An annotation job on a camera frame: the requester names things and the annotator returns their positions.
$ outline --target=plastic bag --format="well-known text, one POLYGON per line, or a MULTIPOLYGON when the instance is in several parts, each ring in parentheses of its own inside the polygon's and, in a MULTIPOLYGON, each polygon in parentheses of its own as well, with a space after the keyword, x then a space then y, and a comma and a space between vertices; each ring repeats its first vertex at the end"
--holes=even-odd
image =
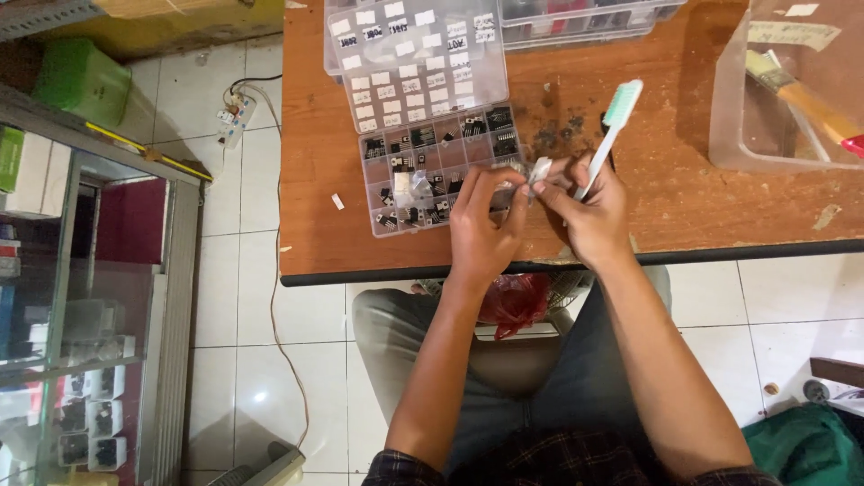
POLYGON ((546 273, 501 275, 486 291, 478 319, 498 325, 495 341, 513 336, 546 315, 549 287, 546 273))

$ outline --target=wooden table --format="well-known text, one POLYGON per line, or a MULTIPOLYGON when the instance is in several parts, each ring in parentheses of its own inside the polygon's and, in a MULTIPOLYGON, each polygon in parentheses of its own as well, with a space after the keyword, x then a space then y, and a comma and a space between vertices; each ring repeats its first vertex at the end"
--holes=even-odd
MULTIPOLYGON (((517 128, 534 157, 598 145, 600 113, 617 85, 645 82, 613 148, 645 263, 864 251, 864 171, 739 173, 707 159, 715 62, 745 7, 690 0, 641 41, 506 56, 517 128)), ((321 68, 322 28, 321 2, 285 11, 282 282, 444 276, 449 228, 372 237, 358 134, 344 87, 321 68)), ((539 203, 526 234, 510 271, 578 265, 560 220, 539 203)))

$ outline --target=white toothbrush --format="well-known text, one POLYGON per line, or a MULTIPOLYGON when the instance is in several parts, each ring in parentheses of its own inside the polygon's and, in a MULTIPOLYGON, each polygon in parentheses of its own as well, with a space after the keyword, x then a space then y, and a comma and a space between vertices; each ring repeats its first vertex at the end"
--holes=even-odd
POLYGON ((609 132, 603 138, 600 148, 597 149, 597 153, 594 154, 594 158, 591 159, 591 163, 588 165, 588 185, 584 188, 577 188, 573 199, 581 201, 585 198, 588 190, 591 189, 591 184, 594 184, 594 179, 600 173, 600 167, 603 165, 603 161, 606 160, 606 156, 609 155, 612 143, 618 136, 618 132, 624 128, 624 125, 627 125, 627 120, 630 118, 630 114, 633 113, 636 101, 638 101, 639 95, 642 93, 643 85, 641 80, 632 80, 618 86, 615 96, 612 98, 612 103, 609 104, 609 109, 606 111, 606 116, 603 117, 603 124, 609 127, 609 132))

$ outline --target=green bag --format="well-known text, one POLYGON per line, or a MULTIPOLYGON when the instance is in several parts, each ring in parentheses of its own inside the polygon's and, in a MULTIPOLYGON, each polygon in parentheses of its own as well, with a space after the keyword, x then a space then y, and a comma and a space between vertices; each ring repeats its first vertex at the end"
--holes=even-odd
POLYGON ((864 486, 864 455, 830 406, 808 403, 741 431, 756 466, 787 486, 864 486))

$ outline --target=brush handle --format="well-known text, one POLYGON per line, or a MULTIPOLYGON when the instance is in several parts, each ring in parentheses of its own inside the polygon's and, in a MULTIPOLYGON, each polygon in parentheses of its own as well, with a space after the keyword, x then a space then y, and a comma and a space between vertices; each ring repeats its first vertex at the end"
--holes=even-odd
POLYGON ((596 153, 594 153, 594 158, 591 159, 591 163, 588 165, 588 185, 584 188, 577 188, 576 194, 573 195, 573 199, 576 199, 577 201, 585 199, 585 196, 594 184, 594 179, 596 179, 597 175, 600 174, 600 167, 603 166, 603 161, 606 160, 606 156, 609 155, 609 151, 612 150, 612 143, 618 136, 619 131, 620 128, 609 128, 609 133, 607 133, 606 137, 603 138, 603 141, 600 143, 600 148, 597 149, 596 153))
POLYGON ((800 82, 781 87, 777 91, 777 95, 783 101, 795 106, 805 114, 835 144, 839 144, 847 138, 861 135, 864 132, 848 118, 811 94, 800 82))

